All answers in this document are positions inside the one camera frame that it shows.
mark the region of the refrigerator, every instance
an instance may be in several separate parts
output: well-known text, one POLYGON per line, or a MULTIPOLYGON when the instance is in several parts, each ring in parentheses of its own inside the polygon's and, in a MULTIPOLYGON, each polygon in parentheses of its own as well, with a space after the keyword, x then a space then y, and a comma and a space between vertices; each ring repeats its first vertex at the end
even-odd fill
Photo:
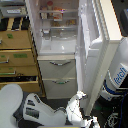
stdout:
POLYGON ((48 99, 87 94, 90 115, 121 33, 111 0, 25 0, 48 99))

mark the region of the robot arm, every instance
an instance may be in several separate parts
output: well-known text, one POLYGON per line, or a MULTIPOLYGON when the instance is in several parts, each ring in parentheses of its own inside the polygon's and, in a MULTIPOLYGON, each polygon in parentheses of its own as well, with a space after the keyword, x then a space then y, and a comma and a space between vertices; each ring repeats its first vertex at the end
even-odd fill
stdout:
POLYGON ((23 94, 22 89, 17 84, 6 85, 0 91, 0 104, 2 104, 2 106, 0 105, 0 113, 4 116, 6 115, 6 118, 0 120, 1 128, 7 128, 7 126, 16 128, 17 123, 13 115, 15 112, 19 111, 25 120, 38 122, 45 126, 65 126, 66 119, 68 118, 73 126, 89 128, 93 121, 94 124, 96 124, 94 128, 100 128, 96 118, 90 120, 84 120, 82 118, 79 100, 86 97, 83 92, 77 92, 77 94, 70 99, 66 110, 64 108, 53 110, 48 105, 44 104, 38 95, 34 93, 27 94, 26 96, 23 94))

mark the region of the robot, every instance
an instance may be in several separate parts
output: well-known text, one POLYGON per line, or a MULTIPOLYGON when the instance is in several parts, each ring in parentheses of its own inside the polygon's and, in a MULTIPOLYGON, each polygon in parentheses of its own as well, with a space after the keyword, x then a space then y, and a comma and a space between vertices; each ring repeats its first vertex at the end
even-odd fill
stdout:
POLYGON ((128 37, 122 39, 106 75, 100 100, 110 104, 128 90, 128 37))
POLYGON ((87 95, 78 91, 65 108, 53 110, 44 104, 37 94, 23 92, 17 84, 8 84, 0 91, 0 128, 18 128, 16 113, 21 113, 25 120, 38 122, 43 126, 65 126, 68 119, 73 126, 100 128, 97 118, 83 119, 80 112, 80 100, 87 95))

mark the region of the cabinet drawer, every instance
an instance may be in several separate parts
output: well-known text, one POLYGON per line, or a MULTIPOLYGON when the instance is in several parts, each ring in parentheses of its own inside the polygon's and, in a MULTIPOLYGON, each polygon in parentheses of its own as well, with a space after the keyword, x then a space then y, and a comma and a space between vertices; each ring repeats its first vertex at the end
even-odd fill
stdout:
POLYGON ((0 67, 28 65, 34 65, 34 59, 31 49, 0 51, 0 67))
POLYGON ((43 80, 48 99, 71 98, 77 92, 76 79, 43 80))
POLYGON ((24 67, 0 67, 0 77, 37 76, 36 65, 24 67))
POLYGON ((0 49, 31 48, 27 30, 0 32, 0 49))
POLYGON ((38 62, 43 79, 76 78, 75 60, 39 60, 38 62))
POLYGON ((4 82, 0 83, 0 89, 7 84, 18 84, 25 92, 40 92, 40 87, 38 81, 29 81, 29 82, 4 82))

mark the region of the open refrigerator door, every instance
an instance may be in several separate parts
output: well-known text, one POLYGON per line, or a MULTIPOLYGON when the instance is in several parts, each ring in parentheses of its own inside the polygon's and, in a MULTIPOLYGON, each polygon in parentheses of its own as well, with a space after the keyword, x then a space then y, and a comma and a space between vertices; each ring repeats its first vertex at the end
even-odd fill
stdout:
POLYGON ((80 0, 75 58, 78 90, 88 95, 81 102, 85 115, 99 96, 121 38, 110 0, 80 0))

